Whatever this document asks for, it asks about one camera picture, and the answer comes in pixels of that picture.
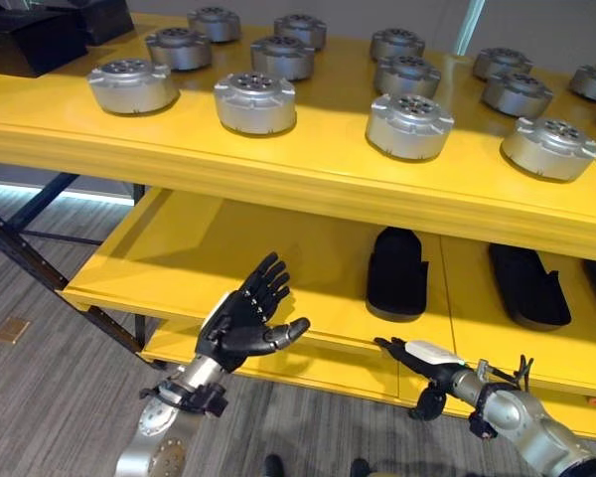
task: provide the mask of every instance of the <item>silver robotic arm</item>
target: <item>silver robotic arm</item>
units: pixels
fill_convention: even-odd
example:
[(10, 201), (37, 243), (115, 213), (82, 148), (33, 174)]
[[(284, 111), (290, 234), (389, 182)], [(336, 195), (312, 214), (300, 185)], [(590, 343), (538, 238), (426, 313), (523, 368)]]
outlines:
[[(540, 401), (522, 391), (518, 382), (529, 365), (510, 377), (482, 360), (477, 370), (452, 353), (423, 341), (403, 342), (375, 338), (396, 360), (429, 380), (413, 418), (438, 417), (446, 395), (459, 398), (474, 408), (470, 429), (482, 438), (502, 435), (523, 459), (547, 477), (596, 477), (596, 456), (567, 427), (554, 420)], [(493, 372), (505, 382), (489, 382)]]
[(115, 477), (180, 477), (185, 456), (206, 415), (219, 417), (227, 406), (222, 376), (249, 356), (275, 353), (296, 341), (310, 326), (307, 318), (268, 327), (278, 303), (289, 294), (285, 264), (269, 255), (210, 313), (187, 367), (144, 390), (150, 399), (130, 444), (117, 461)]
[[(223, 373), (221, 365), (212, 358), (197, 356), (187, 369), (168, 382), (194, 393), (200, 387), (217, 384)], [(182, 474), (186, 451), (205, 413), (172, 406), (171, 403), (179, 404), (182, 397), (168, 390), (166, 382), (158, 386), (158, 393), (163, 400), (151, 397), (148, 401), (130, 444), (117, 461), (115, 477), (178, 477)]]

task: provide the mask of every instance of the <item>metal cylinder part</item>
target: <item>metal cylinder part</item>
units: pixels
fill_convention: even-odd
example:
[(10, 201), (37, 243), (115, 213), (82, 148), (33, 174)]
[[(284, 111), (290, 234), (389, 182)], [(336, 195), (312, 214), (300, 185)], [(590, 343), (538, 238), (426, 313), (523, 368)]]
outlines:
[(322, 50), (327, 41), (327, 25), (310, 15), (286, 15), (274, 20), (274, 34), (294, 37), (309, 47)]
[(377, 62), (373, 85), (380, 93), (433, 97), (441, 73), (421, 57), (383, 57)]
[(596, 101), (596, 66), (585, 65), (576, 70), (569, 88), (576, 94)]
[(553, 96), (545, 84), (525, 73), (500, 73), (488, 78), (481, 98), (510, 116), (539, 117)]
[(475, 60), (473, 75), (487, 80), (497, 73), (529, 73), (532, 62), (521, 52), (510, 48), (485, 48)]
[(196, 70), (212, 62), (210, 40), (188, 28), (164, 28), (146, 37), (146, 46), (154, 63), (171, 70)]
[(501, 147), (519, 167), (560, 181), (576, 179), (596, 157), (596, 141), (558, 119), (521, 117)]
[(193, 32), (207, 36), (212, 43), (232, 42), (240, 38), (240, 19), (222, 7), (203, 7), (188, 14)]
[(314, 72), (313, 47), (297, 38), (272, 35), (251, 44), (251, 67), (286, 80), (303, 80)]
[(417, 94), (384, 94), (371, 105), (367, 139), (386, 154), (427, 159), (444, 147), (454, 120), (439, 104)]
[(168, 66), (136, 58), (115, 60), (95, 68), (87, 80), (99, 105), (110, 112), (154, 111), (179, 96)]
[(292, 127), (295, 94), (287, 79), (260, 72), (232, 73), (215, 84), (221, 123), (247, 134), (272, 134)]
[(373, 33), (370, 53), (374, 62), (382, 57), (421, 57), (425, 46), (425, 42), (413, 32), (402, 28), (387, 28)]

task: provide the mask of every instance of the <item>robotic wrist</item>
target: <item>robotic wrist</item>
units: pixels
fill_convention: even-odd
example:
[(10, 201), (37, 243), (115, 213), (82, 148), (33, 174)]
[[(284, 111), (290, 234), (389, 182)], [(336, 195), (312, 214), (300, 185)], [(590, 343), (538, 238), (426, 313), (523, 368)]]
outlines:
[(140, 396), (157, 398), (160, 402), (167, 404), (183, 412), (192, 414), (212, 414), (221, 417), (227, 407), (227, 399), (224, 398), (225, 388), (218, 383), (200, 385), (193, 391), (167, 379), (156, 387), (142, 390)]

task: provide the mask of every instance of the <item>black shoe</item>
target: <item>black shoe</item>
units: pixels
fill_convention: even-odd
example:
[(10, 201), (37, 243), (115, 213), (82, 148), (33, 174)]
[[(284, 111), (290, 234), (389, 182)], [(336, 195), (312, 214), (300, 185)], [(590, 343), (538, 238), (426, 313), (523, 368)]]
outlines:
[(369, 474), (371, 474), (371, 468), (364, 459), (356, 459), (351, 464), (350, 477), (369, 477)]
[(269, 454), (265, 457), (262, 477), (285, 477), (285, 469), (282, 466), (282, 460), (276, 454)]

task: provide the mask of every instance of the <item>yellow shelf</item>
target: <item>yellow shelf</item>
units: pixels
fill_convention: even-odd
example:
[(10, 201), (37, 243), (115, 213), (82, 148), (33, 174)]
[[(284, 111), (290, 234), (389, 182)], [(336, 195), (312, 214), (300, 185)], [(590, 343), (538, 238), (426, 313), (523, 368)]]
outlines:
[(453, 349), (439, 237), (419, 234), (430, 261), (426, 312), (391, 323), (366, 309), (373, 243), (382, 227), (152, 189), (62, 292), (97, 305), (199, 324), (226, 291), (276, 250), (292, 295), (275, 320), (307, 316), (303, 338), (332, 350), (379, 355), (375, 336), (427, 339)]
[[(455, 129), (439, 157), (413, 164), (385, 157), (365, 140), (375, 97), (367, 41), (328, 40), (314, 77), (296, 83), (298, 123), (284, 135), (235, 135), (215, 112), (213, 84), (250, 68), (249, 43), (270, 32), (262, 28), (213, 47), (211, 68), (175, 74), (182, 94), (168, 110), (103, 112), (86, 74), (113, 59), (146, 57), (146, 34), (186, 21), (137, 15), (135, 22), (135, 33), (52, 74), (0, 76), (0, 162), (596, 259), (596, 162), (578, 180), (555, 184), (502, 159), (499, 147), (514, 119), (479, 102), (484, 83), (472, 77), (472, 60), (425, 55), (442, 71), (435, 99), (452, 111)], [(534, 73), (555, 93), (546, 114), (596, 137), (596, 105), (566, 91), (568, 77)]]
[(596, 396), (596, 295), (581, 260), (540, 253), (547, 270), (559, 270), (571, 324), (535, 332), (515, 324), (504, 311), (488, 257), (488, 244), (441, 239), (457, 354), (476, 364), (487, 358), (506, 371), (519, 356), (534, 358), (533, 385)]
[[(190, 363), (199, 328), (181, 320), (164, 321), (141, 354), (147, 359)], [(405, 406), (415, 405), (427, 385), (386, 354), (367, 358), (301, 342), (271, 356), (250, 358), (236, 373)], [(541, 389), (532, 392), (554, 418), (577, 434), (596, 439), (596, 407), (589, 406), (584, 397)], [(464, 402), (448, 397), (445, 413), (467, 417), (471, 411)]]
[[(187, 364), (194, 357), (200, 325), (164, 321), (141, 355)], [(397, 362), (381, 354), (364, 356), (311, 347), (299, 341), (289, 350), (248, 359), (238, 373), (350, 396), (397, 402)]]

